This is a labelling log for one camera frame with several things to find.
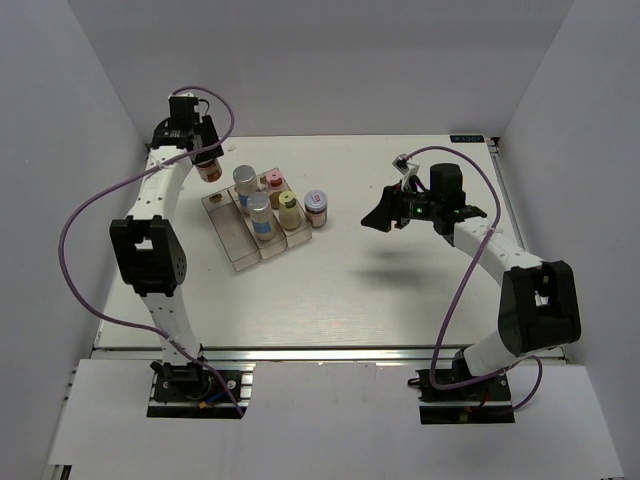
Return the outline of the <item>white lid jar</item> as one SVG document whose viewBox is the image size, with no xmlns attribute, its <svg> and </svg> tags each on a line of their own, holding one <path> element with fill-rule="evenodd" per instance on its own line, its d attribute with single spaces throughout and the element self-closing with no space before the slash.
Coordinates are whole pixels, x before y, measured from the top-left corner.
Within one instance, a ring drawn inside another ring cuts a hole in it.
<svg viewBox="0 0 640 480">
<path fill-rule="evenodd" d="M 305 194 L 304 208 L 314 228 L 321 228 L 327 222 L 328 197 L 321 190 L 311 190 Z"/>
<path fill-rule="evenodd" d="M 195 165 L 200 178 L 207 183 L 218 181 L 222 176 L 222 167 L 217 158 Z"/>
</svg>

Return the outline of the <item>silver lid jar blue label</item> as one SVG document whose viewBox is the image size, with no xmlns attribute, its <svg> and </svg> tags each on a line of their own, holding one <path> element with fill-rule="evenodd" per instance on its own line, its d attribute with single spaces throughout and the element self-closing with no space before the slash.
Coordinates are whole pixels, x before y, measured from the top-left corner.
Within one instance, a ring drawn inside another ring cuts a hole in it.
<svg viewBox="0 0 640 480">
<path fill-rule="evenodd" d="M 256 237 L 269 241 L 275 236 L 271 201 L 267 194 L 255 192 L 247 198 L 247 210 Z"/>
</svg>

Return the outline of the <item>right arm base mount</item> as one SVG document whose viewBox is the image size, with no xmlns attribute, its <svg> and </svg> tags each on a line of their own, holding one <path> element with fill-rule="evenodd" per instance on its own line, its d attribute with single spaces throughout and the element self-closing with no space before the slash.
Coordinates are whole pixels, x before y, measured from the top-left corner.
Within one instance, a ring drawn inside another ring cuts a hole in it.
<svg viewBox="0 0 640 480">
<path fill-rule="evenodd" d="M 450 390 L 436 389 L 430 370 L 417 370 L 407 381 L 419 394 L 422 425 L 489 425 L 515 422 L 512 396 L 504 374 Z"/>
</svg>

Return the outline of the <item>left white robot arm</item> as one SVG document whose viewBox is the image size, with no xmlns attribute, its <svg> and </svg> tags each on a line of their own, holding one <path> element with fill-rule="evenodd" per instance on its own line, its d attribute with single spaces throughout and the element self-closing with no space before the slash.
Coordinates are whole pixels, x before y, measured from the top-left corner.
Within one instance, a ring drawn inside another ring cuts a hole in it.
<svg viewBox="0 0 640 480">
<path fill-rule="evenodd" d="M 220 147 L 196 152 L 219 140 L 212 118 L 199 112 L 199 104 L 191 93 L 169 97 L 169 117 L 154 130 L 146 159 L 146 168 L 158 171 L 144 177 L 126 217 L 109 228 L 123 281 L 140 296 L 154 327 L 167 335 L 160 341 L 163 361 L 170 364 L 196 358 L 201 351 L 181 292 L 186 254 L 170 218 L 192 169 L 205 182 L 222 175 Z"/>
</svg>

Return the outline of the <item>yellow cap white bottle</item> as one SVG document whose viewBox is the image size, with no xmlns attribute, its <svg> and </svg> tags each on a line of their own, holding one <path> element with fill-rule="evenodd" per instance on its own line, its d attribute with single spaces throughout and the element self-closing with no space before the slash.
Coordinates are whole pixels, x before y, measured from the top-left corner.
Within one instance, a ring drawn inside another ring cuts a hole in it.
<svg viewBox="0 0 640 480">
<path fill-rule="evenodd" d="M 302 223 L 302 215 L 296 195 L 290 190 L 283 191 L 278 197 L 278 202 L 278 218 L 281 227 L 287 231 L 298 229 Z"/>
</svg>

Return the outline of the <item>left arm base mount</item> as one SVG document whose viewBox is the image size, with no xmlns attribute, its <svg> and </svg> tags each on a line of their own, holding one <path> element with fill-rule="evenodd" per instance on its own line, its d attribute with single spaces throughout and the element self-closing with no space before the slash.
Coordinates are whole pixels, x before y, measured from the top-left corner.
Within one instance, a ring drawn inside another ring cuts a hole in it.
<svg viewBox="0 0 640 480">
<path fill-rule="evenodd" d="M 148 418 L 239 420 L 242 415 L 226 392 L 229 390 L 242 412 L 251 396 L 252 373 L 222 369 L 221 381 L 213 372 L 188 362 L 173 365 L 153 361 L 153 380 L 146 411 Z"/>
</svg>

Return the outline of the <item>pink cap spice bottle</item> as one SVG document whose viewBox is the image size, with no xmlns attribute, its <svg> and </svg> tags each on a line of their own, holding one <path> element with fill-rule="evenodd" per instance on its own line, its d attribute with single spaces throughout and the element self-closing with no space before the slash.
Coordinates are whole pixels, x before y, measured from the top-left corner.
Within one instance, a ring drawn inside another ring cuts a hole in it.
<svg viewBox="0 0 640 480">
<path fill-rule="evenodd" d="M 284 180 L 284 176 L 279 169 L 273 169 L 265 175 L 266 194 L 269 197 L 271 208 L 279 209 L 279 196 L 282 192 L 287 191 L 288 187 Z"/>
</svg>

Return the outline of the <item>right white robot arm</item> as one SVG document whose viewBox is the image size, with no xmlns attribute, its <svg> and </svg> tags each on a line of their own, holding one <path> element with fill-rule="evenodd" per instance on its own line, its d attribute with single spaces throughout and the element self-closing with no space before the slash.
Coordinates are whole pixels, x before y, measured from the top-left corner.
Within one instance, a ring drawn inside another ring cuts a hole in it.
<svg viewBox="0 0 640 480">
<path fill-rule="evenodd" d="M 431 374 L 434 389 L 475 398 L 488 379 L 528 356 L 580 339 L 574 273 L 566 262 L 548 262 L 529 253 L 507 238 L 483 210 L 467 204 L 458 165 L 432 166 L 428 186 L 420 181 L 417 165 L 397 158 L 394 166 L 402 180 L 384 188 L 362 226 L 389 232 L 411 221 L 430 222 L 449 245 L 470 256 L 471 269 L 481 267 L 500 288 L 496 329 L 456 354 L 446 382 Z"/>
</svg>

